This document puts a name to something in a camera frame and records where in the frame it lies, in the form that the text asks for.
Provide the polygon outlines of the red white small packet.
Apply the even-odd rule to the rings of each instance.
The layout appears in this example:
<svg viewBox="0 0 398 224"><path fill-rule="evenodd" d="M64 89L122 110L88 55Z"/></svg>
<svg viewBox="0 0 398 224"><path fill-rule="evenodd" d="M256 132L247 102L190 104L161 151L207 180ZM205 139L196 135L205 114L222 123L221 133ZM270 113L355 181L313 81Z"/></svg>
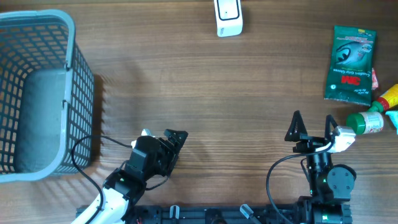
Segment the red white small packet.
<svg viewBox="0 0 398 224"><path fill-rule="evenodd" d="M376 90L379 87L379 82L377 80L376 71L372 68L372 90Z"/></svg>

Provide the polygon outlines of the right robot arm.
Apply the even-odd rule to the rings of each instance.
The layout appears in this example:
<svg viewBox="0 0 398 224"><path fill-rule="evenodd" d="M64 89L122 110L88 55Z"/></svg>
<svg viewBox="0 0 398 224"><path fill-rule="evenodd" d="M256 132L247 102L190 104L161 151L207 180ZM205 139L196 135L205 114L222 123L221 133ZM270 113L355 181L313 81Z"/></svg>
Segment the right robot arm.
<svg viewBox="0 0 398 224"><path fill-rule="evenodd" d="M292 223L353 222L350 206L356 172L344 164L334 165L331 156L343 152L355 141L352 128L340 126L326 117L325 135L309 136L299 111L295 111L285 140L296 143L295 153L305 155L310 196L299 197L289 216Z"/></svg>

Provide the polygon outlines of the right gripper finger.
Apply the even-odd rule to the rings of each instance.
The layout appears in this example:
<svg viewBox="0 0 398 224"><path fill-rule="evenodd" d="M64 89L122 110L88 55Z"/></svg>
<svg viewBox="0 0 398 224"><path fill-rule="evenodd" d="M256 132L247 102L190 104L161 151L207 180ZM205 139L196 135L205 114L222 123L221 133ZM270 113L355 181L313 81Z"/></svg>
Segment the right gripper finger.
<svg viewBox="0 0 398 224"><path fill-rule="evenodd" d="M301 113L299 110L295 111L292 117L291 124L285 135L284 141L299 142L307 139L308 133L304 125Z"/></svg>
<svg viewBox="0 0 398 224"><path fill-rule="evenodd" d="M332 132L338 126L337 122L331 114L326 116L325 120L325 138L327 140L332 139Z"/></svg>

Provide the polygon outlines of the mint wet wipes pack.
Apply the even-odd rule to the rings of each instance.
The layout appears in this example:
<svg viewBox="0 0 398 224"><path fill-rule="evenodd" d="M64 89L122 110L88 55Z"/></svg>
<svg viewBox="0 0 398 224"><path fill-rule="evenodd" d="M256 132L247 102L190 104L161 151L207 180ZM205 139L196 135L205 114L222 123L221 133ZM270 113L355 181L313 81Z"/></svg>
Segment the mint wet wipes pack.
<svg viewBox="0 0 398 224"><path fill-rule="evenodd" d="M386 115L390 118L392 124L396 128L396 133L398 134L398 111L387 111Z"/></svg>

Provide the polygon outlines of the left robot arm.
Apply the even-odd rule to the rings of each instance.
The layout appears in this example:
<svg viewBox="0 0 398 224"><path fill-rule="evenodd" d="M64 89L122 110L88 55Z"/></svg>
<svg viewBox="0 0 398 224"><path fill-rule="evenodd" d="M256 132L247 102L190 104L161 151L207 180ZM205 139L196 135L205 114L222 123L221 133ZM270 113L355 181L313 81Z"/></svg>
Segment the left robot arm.
<svg viewBox="0 0 398 224"><path fill-rule="evenodd" d="M77 171L98 190L96 199L75 218L74 223L128 223L134 206L146 191L153 190L170 178L178 155L188 138L186 131L166 129L165 139L156 138L148 129L130 145L102 135L85 136L73 145L72 163ZM100 187L78 166L75 149L86 139L105 138L132 150L130 158L116 168Z"/></svg>

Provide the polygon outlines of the green 3M gloves package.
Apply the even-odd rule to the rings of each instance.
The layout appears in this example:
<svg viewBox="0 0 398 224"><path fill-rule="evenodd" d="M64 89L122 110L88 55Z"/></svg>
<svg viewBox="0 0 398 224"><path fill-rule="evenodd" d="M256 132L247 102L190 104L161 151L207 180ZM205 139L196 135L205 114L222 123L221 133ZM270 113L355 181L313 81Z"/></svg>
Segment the green 3M gloves package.
<svg viewBox="0 0 398 224"><path fill-rule="evenodd" d="M335 26L324 99L369 106L377 32Z"/></svg>

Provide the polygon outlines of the green lid seasoning jar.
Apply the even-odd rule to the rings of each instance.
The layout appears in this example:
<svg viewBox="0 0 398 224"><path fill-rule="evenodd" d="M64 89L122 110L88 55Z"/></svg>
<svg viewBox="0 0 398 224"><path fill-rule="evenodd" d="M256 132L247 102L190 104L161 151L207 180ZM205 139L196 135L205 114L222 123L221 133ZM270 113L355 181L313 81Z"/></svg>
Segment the green lid seasoning jar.
<svg viewBox="0 0 398 224"><path fill-rule="evenodd" d="M356 134L378 133L384 127L384 119L379 112L353 113L347 117L346 125Z"/></svg>

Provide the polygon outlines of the red chili sauce bottle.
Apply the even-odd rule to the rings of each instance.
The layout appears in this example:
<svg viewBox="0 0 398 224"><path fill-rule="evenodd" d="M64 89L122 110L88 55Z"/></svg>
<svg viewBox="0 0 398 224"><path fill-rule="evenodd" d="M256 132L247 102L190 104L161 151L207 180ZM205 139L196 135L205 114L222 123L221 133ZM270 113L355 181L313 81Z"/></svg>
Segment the red chili sauce bottle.
<svg viewBox="0 0 398 224"><path fill-rule="evenodd" d="M398 86L395 84L388 89L376 101L371 103L371 107L368 109L368 111L382 113L397 106L397 88Z"/></svg>

